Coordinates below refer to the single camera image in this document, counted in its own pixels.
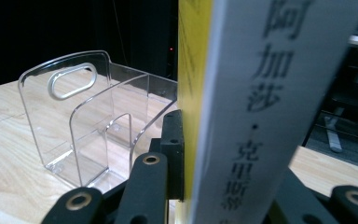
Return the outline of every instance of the yellow book cover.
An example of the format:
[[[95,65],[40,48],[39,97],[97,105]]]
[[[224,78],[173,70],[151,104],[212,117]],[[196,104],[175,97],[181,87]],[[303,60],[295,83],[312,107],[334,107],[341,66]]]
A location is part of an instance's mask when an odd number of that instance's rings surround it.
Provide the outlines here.
[[[179,223],[262,222],[357,24],[352,0],[179,1]]]

